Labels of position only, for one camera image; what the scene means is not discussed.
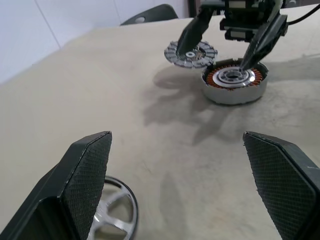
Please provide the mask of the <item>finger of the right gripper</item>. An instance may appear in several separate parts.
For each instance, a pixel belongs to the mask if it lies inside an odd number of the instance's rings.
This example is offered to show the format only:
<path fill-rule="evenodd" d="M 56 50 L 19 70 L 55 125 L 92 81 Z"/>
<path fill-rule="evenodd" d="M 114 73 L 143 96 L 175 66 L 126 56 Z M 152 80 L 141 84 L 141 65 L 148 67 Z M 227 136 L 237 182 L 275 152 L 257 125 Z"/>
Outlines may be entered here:
<path fill-rule="evenodd" d="M 184 28 L 177 43 L 176 53 L 184 55 L 193 50 L 202 40 L 204 32 L 208 29 L 214 9 L 201 8 L 197 16 Z"/>
<path fill-rule="evenodd" d="M 276 14 L 271 21 L 259 27 L 243 56 L 239 66 L 241 70 L 253 68 L 272 51 L 279 38 L 287 32 L 287 18 L 287 15 Z"/>

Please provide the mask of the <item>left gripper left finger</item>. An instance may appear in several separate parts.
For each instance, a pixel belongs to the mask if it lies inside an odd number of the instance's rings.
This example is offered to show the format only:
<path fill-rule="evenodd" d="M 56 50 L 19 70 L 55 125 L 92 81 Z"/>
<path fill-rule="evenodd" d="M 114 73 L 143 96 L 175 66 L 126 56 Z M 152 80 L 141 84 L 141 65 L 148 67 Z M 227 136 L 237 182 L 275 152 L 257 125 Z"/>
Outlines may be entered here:
<path fill-rule="evenodd" d="M 102 196 L 112 133 L 72 143 L 35 185 L 0 234 L 2 240 L 85 240 Z"/>

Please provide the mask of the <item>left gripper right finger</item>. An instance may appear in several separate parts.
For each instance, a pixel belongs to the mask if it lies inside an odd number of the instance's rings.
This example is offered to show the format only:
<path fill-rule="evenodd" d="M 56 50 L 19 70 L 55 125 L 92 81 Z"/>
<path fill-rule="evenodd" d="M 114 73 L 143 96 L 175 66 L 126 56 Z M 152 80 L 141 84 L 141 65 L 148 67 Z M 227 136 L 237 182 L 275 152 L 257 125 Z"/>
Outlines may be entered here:
<path fill-rule="evenodd" d="M 283 240 L 320 238 L 320 169 L 294 143 L 246 131 L 257 192 Z"/>

